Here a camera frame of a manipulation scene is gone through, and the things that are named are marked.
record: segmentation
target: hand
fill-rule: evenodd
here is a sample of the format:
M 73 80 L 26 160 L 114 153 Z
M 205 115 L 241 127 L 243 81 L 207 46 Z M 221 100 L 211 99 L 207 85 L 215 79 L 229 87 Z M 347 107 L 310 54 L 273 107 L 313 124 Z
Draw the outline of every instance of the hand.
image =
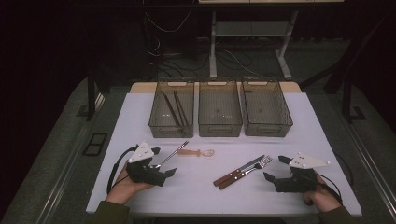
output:
M 317 175 L 317 177 L 319 183 L 326 184 L 319 175 Z M 335 208 L 341 207 L 341 204 L 330 194 L 330 192 L 320 185 L 317 185 L 315 191 L 303 193 L 303 198 L 306 203 L 314 203 L 319 212 L 329 212 Z
M 111 203 L 126 204 L 136 193 L 153 187 L 146 183 L 135 183 L 126 172 L 126 162 L 116 180 L 116 185 L 107 194 L 106 201 Z

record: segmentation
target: white table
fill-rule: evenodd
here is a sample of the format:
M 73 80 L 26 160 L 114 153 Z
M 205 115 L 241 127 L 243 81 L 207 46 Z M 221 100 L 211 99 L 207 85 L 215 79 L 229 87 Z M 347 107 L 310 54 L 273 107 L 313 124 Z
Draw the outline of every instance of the white table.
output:
M 137 85 L 133 88 L 134 92 L 143 93 L 129 93 L 125 98 L 87 212 L 93 213 L 106 197 L 107 180 L 113 164 L 126 149 L 146 140 L 152 147 L 161 148 L 160 154 L 151 163 L 157 164 L 188 140 L 185 148 L 213 148 L 215 155 L 210 158 L 173 157 L 161 171 L 177 168 L 175 175 L 166 179 L 163 187 L 140 192 L 128 203 L 134 216 L 296 217 L 315 214 L 316 208 L 304 205 L 301 194 L 277 193 L 274 185 L 267 182 L 262 174 L 265 171 L 276 178 L 290 177 L 289 166 L 279 162 L 277 156 L 293 158 L 298 152 L 331 162 L 330 166 L 317 168 L 317 172 L 329 177 L 341 190 L 348 211 L 353 216 L 361 216 L 361 207 L 304 93 L 285 93 L 294 122 L 285 138 L 245 136 L 244 131 L 233 138 L 199 137 L 196 92 L 194 137 L 154 139 L 148 124 L 155 83 L 143 84 L 143 87 Z M 213 185 L 214 180 L 262 154 L 274 158 L 264 170 L 254 171 L 224 190 Z M 130 156 L 127 154 L 122 163 Z

